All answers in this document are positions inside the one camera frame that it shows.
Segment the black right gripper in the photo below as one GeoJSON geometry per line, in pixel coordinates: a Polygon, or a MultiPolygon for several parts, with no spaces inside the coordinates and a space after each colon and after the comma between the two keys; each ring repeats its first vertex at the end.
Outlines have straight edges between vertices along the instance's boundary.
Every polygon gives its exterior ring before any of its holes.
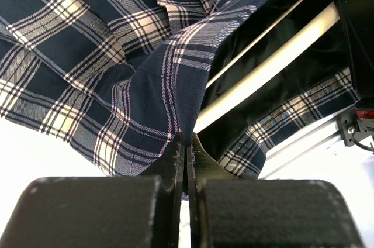
{"type": "Polygon", "coordinates": [[[364,105],[373,104],[373,0],[333,0],[348,45],[352,85],[364,105]]]}

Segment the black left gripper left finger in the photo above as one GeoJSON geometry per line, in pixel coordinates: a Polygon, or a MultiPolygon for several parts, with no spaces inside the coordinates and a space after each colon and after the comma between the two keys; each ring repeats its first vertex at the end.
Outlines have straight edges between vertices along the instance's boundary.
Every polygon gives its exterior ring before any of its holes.
{"type": "Polygon", "coordinates": [[[2,247],[177,247],[184,148],[136,177],[45,177],[22,192],[2,247]]]}

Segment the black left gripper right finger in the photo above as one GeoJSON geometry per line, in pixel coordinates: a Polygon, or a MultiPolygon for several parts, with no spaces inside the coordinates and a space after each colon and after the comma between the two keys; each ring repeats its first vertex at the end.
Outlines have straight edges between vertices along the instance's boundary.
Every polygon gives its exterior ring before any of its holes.
{"type": "Polygon", "coordinates": [[[186,186],[192,247],[363,247],[334,185],[235,177],[197,136],[186,150],[186,186]]]}

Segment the navy plaid skirt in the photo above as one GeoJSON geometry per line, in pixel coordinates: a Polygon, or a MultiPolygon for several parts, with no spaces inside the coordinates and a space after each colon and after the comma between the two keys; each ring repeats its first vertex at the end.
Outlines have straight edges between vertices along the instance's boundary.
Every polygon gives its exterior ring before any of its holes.
{"type": "Polygon", "coordinates": [[[139,175],[331,0],[1,0],[1,116],[139,175]]]}

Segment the aluminium mounting rail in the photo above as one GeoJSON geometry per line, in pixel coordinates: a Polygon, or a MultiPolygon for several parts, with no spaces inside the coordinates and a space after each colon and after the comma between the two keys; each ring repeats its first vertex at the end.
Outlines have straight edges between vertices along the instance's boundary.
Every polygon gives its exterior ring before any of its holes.
{"type": "Polygon", "coordinates": [[[302,155],[340,140],[338,116],[337,112],[318,120],[270,149],[259,178],[269,178],[302,155]]]}

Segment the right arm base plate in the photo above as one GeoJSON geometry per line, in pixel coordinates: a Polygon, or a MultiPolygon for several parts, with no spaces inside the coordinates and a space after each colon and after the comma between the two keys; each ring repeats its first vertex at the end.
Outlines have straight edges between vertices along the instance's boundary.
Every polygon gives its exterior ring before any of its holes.
{"type": "Polygon", "coordinates": [[[373,110],[354,107],[337,116],[338,131],[346,147],[357,146],[373,154],[373,142],[362,143],[363,139],[373,139],[373,110]]]}

